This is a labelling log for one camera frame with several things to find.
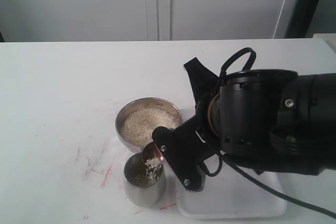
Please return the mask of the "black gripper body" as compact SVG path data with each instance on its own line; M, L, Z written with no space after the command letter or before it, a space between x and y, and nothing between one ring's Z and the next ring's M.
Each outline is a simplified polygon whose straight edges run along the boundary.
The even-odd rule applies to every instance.
M221 117L220 91L214 96L207 94L199 103L195 103L195 136L203 145L202 152L220 153L221 144Z

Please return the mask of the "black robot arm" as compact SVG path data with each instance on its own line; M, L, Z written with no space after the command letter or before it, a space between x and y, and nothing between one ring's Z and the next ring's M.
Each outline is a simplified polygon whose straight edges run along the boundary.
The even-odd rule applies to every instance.
M237 166L317 175L335 169L335 74L243 69L215 75L184 65L196 102L196 132Z

